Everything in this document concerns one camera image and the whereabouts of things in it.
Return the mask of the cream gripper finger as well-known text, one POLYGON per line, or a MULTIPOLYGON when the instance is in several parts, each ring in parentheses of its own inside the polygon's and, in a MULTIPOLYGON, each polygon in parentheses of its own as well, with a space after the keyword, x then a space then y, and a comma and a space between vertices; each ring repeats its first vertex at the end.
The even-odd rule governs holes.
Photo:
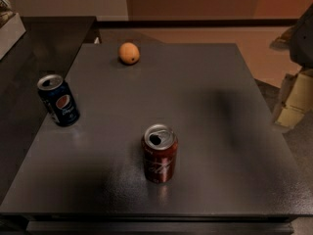
POLYGON ((273 122, 293 129, 313 110, 313 70, 302 69, 295 75, 286 74, 273 111, 273 122))

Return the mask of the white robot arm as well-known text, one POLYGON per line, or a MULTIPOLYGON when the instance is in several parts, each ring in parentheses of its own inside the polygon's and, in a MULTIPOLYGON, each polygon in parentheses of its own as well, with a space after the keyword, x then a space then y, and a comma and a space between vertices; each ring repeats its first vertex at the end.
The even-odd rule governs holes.
POLYGON ((285 75, 273 111, 273 123, 293 129, 313 110, 313 4, 272 46, 282 44, 289 48, 291 60, 300 65, 301 70, 296 75, 285 75))

